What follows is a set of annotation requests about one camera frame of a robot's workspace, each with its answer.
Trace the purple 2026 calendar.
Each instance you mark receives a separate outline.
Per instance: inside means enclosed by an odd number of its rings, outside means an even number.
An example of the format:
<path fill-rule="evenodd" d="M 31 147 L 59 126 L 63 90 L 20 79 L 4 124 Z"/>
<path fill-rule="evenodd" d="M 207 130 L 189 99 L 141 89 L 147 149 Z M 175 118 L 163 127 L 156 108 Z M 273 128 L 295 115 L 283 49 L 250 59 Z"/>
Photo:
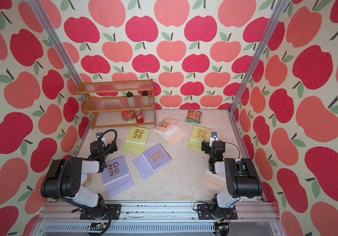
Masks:
<path fill-rule="evenodd" d="M 133 160 L 133 164 L 145 180 L 171 161 L 170 155 L 161 144 L 149 148 Z"/>
<path fill-rule="evenodd" d="M 102 181 L 109 199 L 134 186 L 124 156 L 106 162 Z"/>

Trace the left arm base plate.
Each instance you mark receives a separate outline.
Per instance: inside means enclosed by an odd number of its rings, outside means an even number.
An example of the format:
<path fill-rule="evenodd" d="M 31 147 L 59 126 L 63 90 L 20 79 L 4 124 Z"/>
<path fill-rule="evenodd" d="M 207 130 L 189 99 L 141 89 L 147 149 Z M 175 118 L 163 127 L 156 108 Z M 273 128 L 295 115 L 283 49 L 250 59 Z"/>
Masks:
<path fill-rule="evenodd" d="M 97 210 L 92 208 L 91 210 L 82 209 L 80 214 L 80 220 L 118 220 L 121 212 L 121 204 L 106 204 L 106 209 Z"/>

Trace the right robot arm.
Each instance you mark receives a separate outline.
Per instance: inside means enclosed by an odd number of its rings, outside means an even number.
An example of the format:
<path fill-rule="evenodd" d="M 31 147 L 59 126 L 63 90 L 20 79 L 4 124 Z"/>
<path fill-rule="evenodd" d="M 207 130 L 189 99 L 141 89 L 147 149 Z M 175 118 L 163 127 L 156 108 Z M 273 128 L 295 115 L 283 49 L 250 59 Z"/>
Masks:
<path fill-rule="evenodd" d="M 235 204 L 242 198 L 261 196 L 262 184 L 256 169 L 249 158 L 224 158 L 226 144 L 212 138 L 210 142 L 202 141 L 201 150 L 209 154 L 209 170 L 212 174 L 225 175 L 227 188 L 215 194 L 211 203 L 197 205 L 198 218 L 224 220 L 234 216 Z"/>

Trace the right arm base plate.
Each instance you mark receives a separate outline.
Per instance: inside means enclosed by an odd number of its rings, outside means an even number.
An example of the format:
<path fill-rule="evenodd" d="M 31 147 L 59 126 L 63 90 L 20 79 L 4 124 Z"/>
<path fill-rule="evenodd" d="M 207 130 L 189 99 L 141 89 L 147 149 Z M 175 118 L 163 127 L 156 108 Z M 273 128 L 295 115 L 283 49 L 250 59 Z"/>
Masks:
<path fill-rule="evenodd" d="M 235 206 L 228 208 L 221 208 L 210 204 L 197 204 L 194 208 L 198 214 L 199 220 L 237 220 L 238 215 Z"/>

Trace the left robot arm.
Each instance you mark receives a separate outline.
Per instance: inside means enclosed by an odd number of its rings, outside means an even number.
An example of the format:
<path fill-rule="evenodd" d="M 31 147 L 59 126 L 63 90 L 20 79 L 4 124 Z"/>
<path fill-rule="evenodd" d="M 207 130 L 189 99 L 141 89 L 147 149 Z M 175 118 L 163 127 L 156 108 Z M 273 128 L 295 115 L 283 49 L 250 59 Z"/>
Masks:
<path fill-rule="evenodd" d="M 90 219 L 112 220 L 112 214 L 101 194 L 91 192 L 83 186 L 87 175 L 102 173 L 106 159 L 117 151 L 117 131 L 109 129 L 97 134 L 97 140 L 90 144 L 88 158 L 70 157 L 54 160 L 41 185 L 41 195 L 75 206 L 74 212 L 81 212 Z"/>

